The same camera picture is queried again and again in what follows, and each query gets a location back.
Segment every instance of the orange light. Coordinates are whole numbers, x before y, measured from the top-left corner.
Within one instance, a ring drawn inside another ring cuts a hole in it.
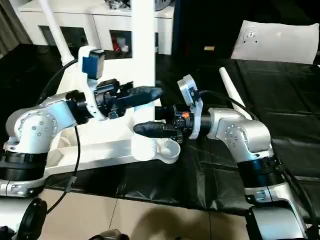
[[[188,119],[188,118],[190,117],[189,112],[187,112],[187,111],[183,112],[183,113],[182,113],[182,117],[183,117],[184,119]]]

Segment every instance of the white shelf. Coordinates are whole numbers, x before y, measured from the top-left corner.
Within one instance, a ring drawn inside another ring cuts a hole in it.
[[[54,13],[92,14],[110,16],[131,16],[131,11],[111,10],[104,0],[48,0]],[[21,12],[42,12],[38,0],[33,0],[19,7]],[[172,3],[166,8],[156,11],[156,18],[173,19],[175,5]]]

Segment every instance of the curtain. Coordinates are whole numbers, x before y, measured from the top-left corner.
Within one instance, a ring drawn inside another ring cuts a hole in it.
[[[0,0],[0,54],[5,55],[18,44],[31,44],[9,0]]]

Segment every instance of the white cabinet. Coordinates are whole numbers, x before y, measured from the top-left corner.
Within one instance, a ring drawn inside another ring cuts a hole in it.
[[[84,33],[84,40],[88,45],[97,46],[98,48],[101,47],[94,18],[91,14],[54,13],[54,15],[57,23],[62,27],[62,32],[65,37],[67,35],[66,32],[72,31],[72,28],[74,28],[73,31],[78,32],[77,35],[81,34],[81,31]],[[22,11],[20,13],[20,19],[34,44],[47,45],[50,42],[50,36],[46,31],[47,29],[49,30],[49,28],[46,28],[48,22],[43,12]]]
[[[110,10],[104,0],[48,0],[62,33],[71,46],[92,45],[114,50],[113,31],[132,31],[130,11]],[[159,54],[170,55],[174,4],[155,12],[156,45]],[[19,7],[20,20],[36,45],[54,45],[38,0]]]
[[[132,31],[131,16],[93,15],[96,30],[104,50],[114,50],[110,31]],[[156,45],[159,54],[171,55],[173,21],[168,18],[157,18],[154,22]]]

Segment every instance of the red object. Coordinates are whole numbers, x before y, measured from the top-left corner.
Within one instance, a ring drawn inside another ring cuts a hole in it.
[[[113,50],[119,52],[120,51],[120,47],[119,47],[119,45],[117,43],[117,39],[114,36],[112,36],[111,39],[112,39]]]

